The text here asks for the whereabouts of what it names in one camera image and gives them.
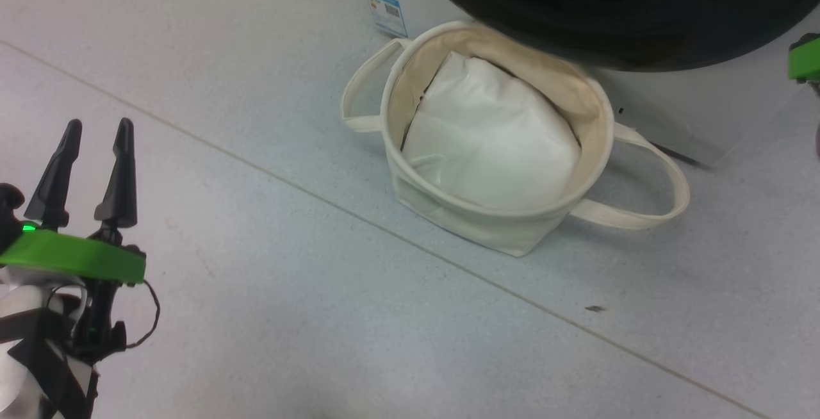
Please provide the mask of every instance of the floor seam line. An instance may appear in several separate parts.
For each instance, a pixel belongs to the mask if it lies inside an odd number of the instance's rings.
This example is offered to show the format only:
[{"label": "floor seam line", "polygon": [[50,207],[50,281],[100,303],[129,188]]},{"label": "floor seam line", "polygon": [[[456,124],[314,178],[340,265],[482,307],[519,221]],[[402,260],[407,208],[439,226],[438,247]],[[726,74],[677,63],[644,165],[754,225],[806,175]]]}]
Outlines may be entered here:
[{"label": "floor seam line", "polygon": [[477,273],[473,270],[470,270],[470,269],[464,267],[464,265],[460,265],[457,262],[452,261],[451,259],[445,258],[444,256],[440,255],[439,253],[433,252],[433,251],[427,249],[426,247],[423,247],[422,245],[417,244],[417,243],[415,243],[414,241],[412,241],[408,238],[404,238],[400,234],[398,234],[396,232],[393,232],[390,229],[387,229],[387,227],[380,226],[380,224],[377,224],[374,221],[367,220],[367,218],[364,218],[361,215],[356,214],[355,212],[349,211],[349,209],[347,209],[343,206],[340,206],[339,204],[336,204],[335,202],[331,202],[330,200],[325,199],[325,197],[322,197],[322,196],[320,196],[320,195],[318,195],[314,192],[311,192],[307,188],[304,188],[303,186],[297,185],[295,182],[292,182],[289,179],[285,179],[285,177],[279,176],[278,174],[276,174],[276,173],[274,173],[270,170],[267,170],[266,168],[263,168],[260,165],[257,165],[256,163],[253,163],[250,160],[247,160],[247,159],[243,158],[242,156],[238,156],[237,154],[233,153],[230,150],[219,147],[219,145],[214,144],[213,142],[210,142],[207,139],[202,138],[201,136],[197,136],[197,134],[194,134],[194,133],[192,133],[192,132],[190,132],[190,131],[188,131],[184,128],[181,128],[181,127],[177,126],[176,124],[173,124],[171,121],[169,121],[167,119],[164,119],[164,118],[161,118],[160,116],[157,116],[152,112],[149,112],[149,110],[146,110],[142,107],[136,106],[135,104],[132,104],[131,102],[129,102],[129,101],[123,99],[123,98],[117,97],[117,95],[115,95],[111,92],[108,92],[105,89],[102,89],[102,87],[96,86],[95,84],[90,83],[89,81],[86,81],[83,78],[78,77],[77,75],[73,74],[72,72],[69,72],[69,71],[67,71],[67,70],[65,70],[65,69],[63,69],[59,66],[53,65],[52,63],[49,63],[46,60],[40,59],[36,55],[30,54],[28,51],[24,51],[20,47],[17,47],[16,45],[13,45],[12,43],[7,42],[6,40],[0,40],[0,44],[8,46],[10,49],[13,49],[13,51],[17,51],[18,53],[23,54],[24,56],[28,57],[29,59],[35,60],[36,62],[41,63],[41,65],[44,65],[47,68],[52,69],[53,71],[59,72],[59,74],[65,75],[68,78],[71,78],[74,81],[77,81],[77,83],[80,83],[84,86],[90,87],[90,89],[105,95],[105,97],[108,97],[111,100],[117,101],[120,104],[123,104],[124,106],[127,106],[128,108],[136,110],[137,112],[140,112],[142,115],[145,115],[145,116],[149,117],[150,119],[155,120],[156,122],[158,122],[160,124],[163,124],[167,127],[170,127],[173,130],[176,130],[177,132],[182,133],[184,136],[188,136],[189,138],[194,139],[194,141],[205,145],[206,147],[210,147],[211,149],[216,150],[219,153],[225,154],[225,156],[228,156],[231,159],[238,160],[239,162],[243,163],[244,165],[249,166],[251,168],[254,168],[254,170],[257,170],[257,171],[259,171],[263,174],[266,174],[266,176],[274,177],[274,179],[279,180],[279,182],[285,183],[286,185],[290,186],[291,188],[295,188],[296,190],[306,194],[307,196],[310,196],[310,197],[312,197],[316,200],[319,200],[320,202],[325,203],[326,205],[334,207],[338,211],[342,211],[345,214],[350,215],[351,217],[354,217],[357,220],[360,220],[361,222],[364,222],[365,224],[368,224],[369,226],[375,227],[376,229],[380,230],[381,232],[387,233],[391,237],[398,239],[402,243],[405,243],[405,244],[408,244],[409,246],[414,247],[414,249],[418,249],[419,251],[422,251],[422,252],[426,253],[429,256],[433,256],[433,258],[439,259],[440,261],[445,262],[446,264],[450,265],[451,267],[455,267],[459,270],[462,270],[464,273],[467,273],[468,275],[472,276],[473,278],[479,279],[480,281],[483,281],[484,283],[492,286],[493,288],[496,288],[496,290],[500,290],[503,293],[509,294],[510,296],[515,297],[515,299],[518,299],[518,300],[520,300],[524,303],[527,303],[530,306],[533,306],[534,308],[546,313],[547,315],[550,315],[550,316],[553,316],[553,317],[555,317],[559,320],[562,320],[562,322],[567,323],[568,325],[571,325],[572,327],[574,327],[576,329],[579,329],[579,331],[582,331],[582,332],[584,332],[588,335],[591,335],[594,338],[597,338],[597,340],[600,340],[604,343],[607,343],[607,344],[611,345],[615,349],[619,349],[622,352],[626,352],[626,354],[632,355],[632,357],[638,358],[639,360],[644,361],[644,363],[648,363],[651,366],[654,366],[654,367],[658,368],[659,370],[662,370],[663,372],[665,372],[669,375],[672,375],[672,376],[676,377],[677,379],[679,379],[681,381],[685,381],[688,384],[692,384],[692,385],[694,385],[694,387],[697,387],[698,389],[703,390],[706,393],[710,393],[710,395],[714,395],[714,396],[720,398],[721,400],[723,400],[725,402],[729,402],[729,404],[732,404],[735,407],[741,408],[742,410],[746,411],[749,414],[752,414],[753,416],[760,417],[761,419],[770,419],[770,417],[766,416],[764,413],[759,413],[759,411],[756,411],[752,407],[748,407],[748,406],[742,404],[742,402],[739,402],[735,399],[732,399],[729,396],[724,395],[724,393],[720,393],[717,390],[712,389],[711,387],[708,387],[708,385],[701,384],[700,382],[695,381],[694,379],[689,378],[688,376],[683,375],[682,373],[676,372],[676,370],[673,370],[673,369],[671,369],[667,366],[664,366],[663,364],[659,363],[658,361],[654,361],[653,359],[651,359],[649,357],[646,357],[645,355],[642,355],[639,352],[636,352],[635,350],[632,350],[630,348],[627,348],[624,345],[621,345],[620,343],[617,343],[613,340],[610,340],[610,338],[607,338],[606,336],[604,336],[602,334],[598,334],[598,332],[595,332],[592,329],[587,328],[586,326],[583,326],[580,323],[577,323],[574,320],[572,320],[568,317],[565,317],[562,314],[557,313],[556,311],[550,310],[550,308],[547,308],[547,306],[541,305],[538,302],[535,302],[535,301],[529,299],[529,297],[524,297],[523,295],[521,295],[519,293],[516,293],[515,291],[512,291],[509,288],[506,288],[504,285],[498,284],[498,283],[494,282],[493,280],[484,277],[480,273]]}]

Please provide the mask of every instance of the washing machine door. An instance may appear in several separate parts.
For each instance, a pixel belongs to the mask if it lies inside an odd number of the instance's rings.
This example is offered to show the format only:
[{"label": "washing machine door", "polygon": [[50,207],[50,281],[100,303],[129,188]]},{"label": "washing machine door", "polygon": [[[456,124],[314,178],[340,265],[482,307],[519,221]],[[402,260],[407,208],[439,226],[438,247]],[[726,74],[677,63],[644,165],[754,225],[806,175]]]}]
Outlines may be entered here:
[{"label": "washing machine door", "polygon": [[501,33],[587,65],[693,69],[770,42],[820,0],[451,0]]}]

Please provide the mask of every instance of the white fabric basket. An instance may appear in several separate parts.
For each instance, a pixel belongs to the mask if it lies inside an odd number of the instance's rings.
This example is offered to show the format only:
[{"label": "white fabric basket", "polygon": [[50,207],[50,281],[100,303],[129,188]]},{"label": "white fabric basket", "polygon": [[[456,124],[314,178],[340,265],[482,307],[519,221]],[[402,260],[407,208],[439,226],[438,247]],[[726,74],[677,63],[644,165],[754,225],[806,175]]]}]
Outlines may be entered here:
[{"label": "white fabric basket", "polygon": [[[404,52],[393,65],[384,87],[381,112],[352,116],[352,103],[363,84],[401,48]],[[537,211],[486,209],[442,192],[407,164],[401,153],[404,136],[425,89],[450,51],[488,60],[530,83],[566,119],[582,153],[559,202]],[[615,123],[612,106],[597,81],[576,65],[520,45],[481,25],[445,23],[416,40],[392,40],[351,78],[341,109],[343,123],[352,130],[382,133],[399,202],[443,229],[513,256],[530,252],[566,215],[601,226],[649,229],[677,217],[689,205],[689,185],[680,168],[641,134]],[[668,214],[638,214],[583,198],[603,172],[615,139],[652,151],[664,164],[674,190],[674,206]]]}]

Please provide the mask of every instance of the blue and white label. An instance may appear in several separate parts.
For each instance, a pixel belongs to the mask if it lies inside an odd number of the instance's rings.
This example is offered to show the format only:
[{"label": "blue and white label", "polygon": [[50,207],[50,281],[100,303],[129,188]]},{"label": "blue and white label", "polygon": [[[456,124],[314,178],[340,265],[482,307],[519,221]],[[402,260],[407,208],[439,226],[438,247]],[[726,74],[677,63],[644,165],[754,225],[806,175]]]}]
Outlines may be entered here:
[{"label": "blue and white label", "polygon": [[373,22],[378,28],[398,37],[407,37],[407,28],[404,27],[402,7],[396,0],[367,0]]}]

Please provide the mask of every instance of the basket handle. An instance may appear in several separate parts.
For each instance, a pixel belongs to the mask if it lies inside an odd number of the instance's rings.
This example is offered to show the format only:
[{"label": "basket handle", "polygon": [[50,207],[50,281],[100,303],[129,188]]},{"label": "basket handle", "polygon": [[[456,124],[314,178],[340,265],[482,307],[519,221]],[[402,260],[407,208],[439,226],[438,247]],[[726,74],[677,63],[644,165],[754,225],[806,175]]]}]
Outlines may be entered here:
[{"label": "basket handle", "polygon": [[390,40],[377,53],[373,54],[364,65],[360,66],[348,81],[348,86],[345,87],[345,93],[342,95],[342,123],[348,125],[351,130],[357,133],[375,133],[381,130],[380,115],[351,116],[352,105],[361,91],[361,87],[370,80],[374,72],[384,65],[399,49],[406,49],[409,45],[410,40],[408,39],[396,38]]},{"label": "basket handle", "polygon": [[667,154],[658,150],[658,147],[650,144],[644,136],[641,136],[635,129],[630,129],[623,124],[615,123],[615,140],[625,144],[644,147],[659,157],[664,163],[664,170],[667,172],[675,193],[675,205],[673,209],[665,215],[647,215],[636,212],[625,211],[617,207],[607,206],[603,203],[594,202],[586,198],[572,209],[572,217],[583,218],[589,222],[600,224],[601,226],[617,227],[618,229],[643,230],[664,224],[676,218],[685,211],[689,205],[689,183],[680,168]]}]

